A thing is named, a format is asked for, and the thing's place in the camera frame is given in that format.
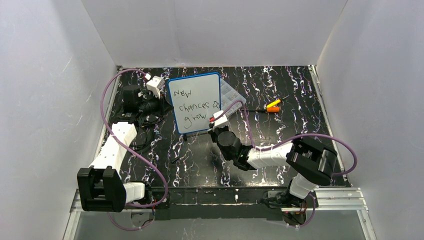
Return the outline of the blue framed whiteboard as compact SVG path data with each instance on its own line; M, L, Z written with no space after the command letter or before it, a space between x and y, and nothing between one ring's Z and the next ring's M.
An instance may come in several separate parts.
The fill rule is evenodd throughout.
M205 131L221 110L221 75L210 72L170 79L166 84L177 132Z

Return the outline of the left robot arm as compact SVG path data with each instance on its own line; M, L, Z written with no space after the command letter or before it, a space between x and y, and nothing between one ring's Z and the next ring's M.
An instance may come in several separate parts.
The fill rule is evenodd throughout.
M111 120L111 129L122 144L109 136L99 154L88 166L80 168L77 183L81 207L87 212L121 212L128 204L147 204L151 197L146 181L124 183L120 175L122 162L128 153L141 148L133 145L139 130L147 128L147 117L159 117L171 110L161 87L138 85L123 88L122 110Z

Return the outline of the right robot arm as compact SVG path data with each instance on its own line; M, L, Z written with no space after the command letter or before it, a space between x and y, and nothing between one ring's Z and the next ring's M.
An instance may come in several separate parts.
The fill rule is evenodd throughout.
M280 203L304 200L319 186L328 186L334 175L337 152L334 148L300 136L280 146L254 147L244 145L227 126L208 130L213 143L226 161L240 170L250 171L265 167L290 166L297 174L289 182Z

